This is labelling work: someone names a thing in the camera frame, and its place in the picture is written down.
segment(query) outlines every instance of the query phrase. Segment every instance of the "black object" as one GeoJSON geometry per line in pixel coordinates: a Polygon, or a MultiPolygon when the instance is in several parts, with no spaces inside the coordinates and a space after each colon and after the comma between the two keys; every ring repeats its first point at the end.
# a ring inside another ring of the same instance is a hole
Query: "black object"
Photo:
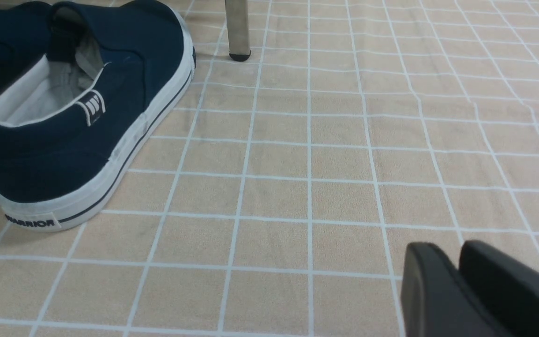
{"type": "Polygon", "coordinates": [[[233,60],[237,62],[244,62],[248,60],[248,58],[251,57],[251,51],[248,52],[248,55],[247,54],[232,54],[232,53],[229,53],[229,55],[233,60]]]}
{"type": "Polygon", "coordinates": [[[539,337],[539,273],[480,241],[463,245],[459,270],[410,243],[401,302],[407,337],[539,337]]]}

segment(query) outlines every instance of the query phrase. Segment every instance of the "chair leg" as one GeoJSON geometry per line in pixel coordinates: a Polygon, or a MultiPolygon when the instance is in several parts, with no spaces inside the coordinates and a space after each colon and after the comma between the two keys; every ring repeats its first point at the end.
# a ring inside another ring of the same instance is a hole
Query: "chair leg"
{"type": "Polygon", "coordinates": [[[251,56],[248,36],[248,0],[225,0],[230,57],[244,62],[251,56]]]}

